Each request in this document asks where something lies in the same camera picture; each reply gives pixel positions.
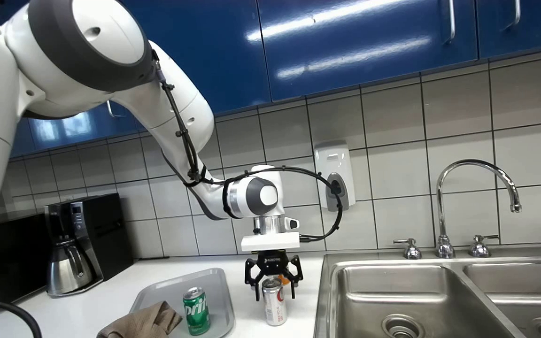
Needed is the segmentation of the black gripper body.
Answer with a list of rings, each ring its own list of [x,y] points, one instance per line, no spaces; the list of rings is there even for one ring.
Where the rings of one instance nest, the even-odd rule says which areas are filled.
[[[255,259],[248,257],[244,263],[244,281],[257,285],[263,276],[281,274],[293,285],[302,279],[300,257],[289,257],[285,249],[259,251]]]

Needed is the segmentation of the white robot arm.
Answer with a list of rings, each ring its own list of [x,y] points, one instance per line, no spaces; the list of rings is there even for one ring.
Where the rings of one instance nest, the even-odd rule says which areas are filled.
[[[118,0],[30,0],[0,24],[0,189],[17,124],[30,112],[60,120],[105,101],[127,109],[157,142],[163,159],[212,219],[249,217],[240,240],[257,274],[302,279],[289,255],[304,236],[283,210],[280,171],[255,165],[219,180],[199,157],[214,129],[210,105],[180,65]]]

